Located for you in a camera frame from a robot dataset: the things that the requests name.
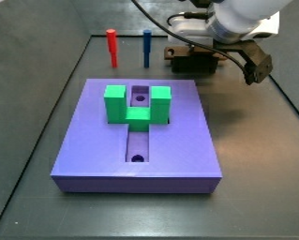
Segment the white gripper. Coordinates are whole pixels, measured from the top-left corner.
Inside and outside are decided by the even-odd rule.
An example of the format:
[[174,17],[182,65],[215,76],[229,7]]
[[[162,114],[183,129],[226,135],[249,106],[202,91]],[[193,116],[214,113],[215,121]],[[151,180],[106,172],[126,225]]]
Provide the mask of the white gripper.
[[238,41],[274,37],[279,31],[279,13],[261,20],[258,26],[247,33],[234,33],[219,22],[215,24],[215,30],[218,33],[213,34],[207,20],[186,19],[183,16],[172,17],[170,20],[170,31],[176,36],[210,47],[213,41],[233,44]]

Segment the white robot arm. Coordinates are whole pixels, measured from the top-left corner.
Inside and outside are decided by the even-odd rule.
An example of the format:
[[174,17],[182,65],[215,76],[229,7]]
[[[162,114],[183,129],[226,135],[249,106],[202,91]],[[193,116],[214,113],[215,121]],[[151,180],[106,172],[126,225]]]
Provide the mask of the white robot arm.
[[170,31],[207,45],[214,40],[233,44],[270,38],[279,33],[279,11],[291,1],[213,0],[205,20],[178,16],[170,21]]

